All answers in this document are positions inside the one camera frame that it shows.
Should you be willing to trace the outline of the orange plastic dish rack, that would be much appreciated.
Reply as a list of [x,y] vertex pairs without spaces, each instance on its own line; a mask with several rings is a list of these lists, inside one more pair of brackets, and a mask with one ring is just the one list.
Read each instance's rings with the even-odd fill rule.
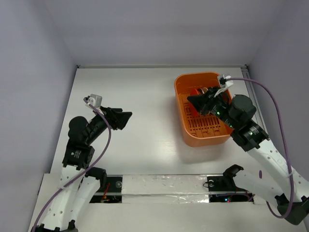
[[216,72],[180,75],[174,82],[178,116],[184,142],[191,147],[225,143],[233,129],[212,114],[198,116],[187,97],[199,88],[219,86]]

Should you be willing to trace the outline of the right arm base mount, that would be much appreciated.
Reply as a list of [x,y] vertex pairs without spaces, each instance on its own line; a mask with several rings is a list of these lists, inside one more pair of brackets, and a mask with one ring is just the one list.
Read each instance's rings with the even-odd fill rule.
[[247,190],[238,188],[223,175],[208,176],[203,187],[209,191],[210,203],[254,202],[254,195]]

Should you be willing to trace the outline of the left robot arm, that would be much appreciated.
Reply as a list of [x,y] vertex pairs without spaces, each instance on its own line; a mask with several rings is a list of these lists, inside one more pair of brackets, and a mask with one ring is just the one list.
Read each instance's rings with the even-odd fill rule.
[[95,167],[92,143],[105,131],[122,130],[132,116],[121,108],[88,105],[95,116],[69,122],[68,143],[56,193],[37,216],[33,232],[76,232],[78,222],[97,191],[108,188],[106,170]]

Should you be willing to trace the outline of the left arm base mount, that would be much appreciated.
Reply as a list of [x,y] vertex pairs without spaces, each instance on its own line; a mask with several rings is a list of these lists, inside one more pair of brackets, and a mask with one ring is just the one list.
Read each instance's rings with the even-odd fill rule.
[[122,185],[122,175],[108,175],[106,185],[94,194],[90,203],[121,203]]

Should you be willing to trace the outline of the red plate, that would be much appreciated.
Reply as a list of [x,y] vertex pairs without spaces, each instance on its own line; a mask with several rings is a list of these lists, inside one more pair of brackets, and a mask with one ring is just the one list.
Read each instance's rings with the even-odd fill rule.
[[[193,89],[190,92],[190,96],[204,94],[205,93],[204,90],[205,90],[205,88]],[[189,105],[190,105],[190,110],[191,110],[192,116],[194,116],[194,117],[198,116],[198,111],[195,109],[195,107],[191,103],[189,103]]]

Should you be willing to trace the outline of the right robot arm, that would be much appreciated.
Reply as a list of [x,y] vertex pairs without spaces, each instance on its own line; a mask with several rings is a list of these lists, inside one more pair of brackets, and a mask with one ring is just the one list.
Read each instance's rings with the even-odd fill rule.
[[251,176],[243,167],[232,165],[223,173],[223,186],[259,194],[289,223],[300,224],[309,214],[309,182],[288,165],[269,135],[253,121],[256,107],[252,100],[245,95],[230,99],[218,87],[193,89],[187,100],[199,115],[211,114],[232,129],[233,141],[258,161],[276,182],[271,185]]

